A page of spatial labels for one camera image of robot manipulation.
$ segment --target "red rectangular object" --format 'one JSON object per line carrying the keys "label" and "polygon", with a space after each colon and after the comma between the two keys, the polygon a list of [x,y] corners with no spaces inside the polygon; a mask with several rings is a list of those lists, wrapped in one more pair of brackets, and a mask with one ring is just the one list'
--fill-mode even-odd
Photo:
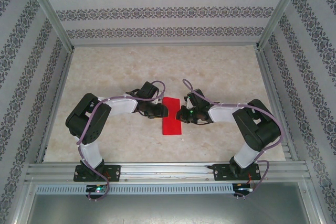
{"label": "red rectangular object", "polygon": [[163,135],[182,135],[181,121],[176,120],[176,114],[180,110],[180,100],[164,97],[162,104],[168,108],[168,117],[162,119]]}

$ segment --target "striped wall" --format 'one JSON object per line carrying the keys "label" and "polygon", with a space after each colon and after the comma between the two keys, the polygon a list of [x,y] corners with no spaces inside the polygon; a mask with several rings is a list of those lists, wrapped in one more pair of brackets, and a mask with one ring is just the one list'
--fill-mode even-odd
{"label": "striped wall", "polygon": [[78,45],[256,43],[279,0],[50,0]]}
{"label": "striped wall", "polygon": [[282,109],[327,223],[336,223],[335,0],[291,0],[264,47]]}
{"label": "striped wall", "polygon": [[0,223],[36,160],[69,53],[37,0],[0,0]]}

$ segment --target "perforated metal strip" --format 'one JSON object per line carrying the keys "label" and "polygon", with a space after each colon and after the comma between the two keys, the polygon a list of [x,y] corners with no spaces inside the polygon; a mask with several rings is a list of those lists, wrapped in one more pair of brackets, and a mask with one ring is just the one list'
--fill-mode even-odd
{"label": "perforated metal strip", "polygon": [[[38,195],[83,195],[86,185],[40,185]],[[112,185],[112,195],[232,194],[232,184]]]}

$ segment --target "black servo bracket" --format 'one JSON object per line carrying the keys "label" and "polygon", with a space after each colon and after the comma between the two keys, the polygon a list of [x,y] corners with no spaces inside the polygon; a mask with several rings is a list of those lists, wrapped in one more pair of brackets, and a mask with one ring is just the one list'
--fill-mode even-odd
{"label": "black servo bracket", "polygon": [[[105,165],[104,161],[96,167],[96,171],[105,176],[109,182],[118,182],[120,179],[120,165]],[[76,166],[74,182],[105,182],[105,180],[90,170],[82,161]]]}
{"label": "black servo bracket", "polygon": [[230,170],[230,164],[214,164],[209,165],[208,168],[213,170],[215,181],[230,181],[230,180],[260,180],[260,170],[259,165],[256,163],[251,164],[248,166],[243,173],[239,174],[236,177]]}

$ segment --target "beige floor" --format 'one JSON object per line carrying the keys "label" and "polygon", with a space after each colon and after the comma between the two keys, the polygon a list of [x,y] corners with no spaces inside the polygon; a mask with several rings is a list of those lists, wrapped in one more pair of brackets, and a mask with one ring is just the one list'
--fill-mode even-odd
{"label": "beige floor", "polygon": [[[214,101],[246,103],[257,98],[269,107],[252,46],[76,48],[49,140],[45,161],[79,161],[65,120],[85,93],[110,97],[161,80],[165,96],[181,99],[194,88]],[[162,119],[136,114],[112,116],[98,138],[105,161],[229,161],[244,140],[236,124],[182,124],[182,135],[162,135]],[[284,161],[281,145],[263,158]]]}

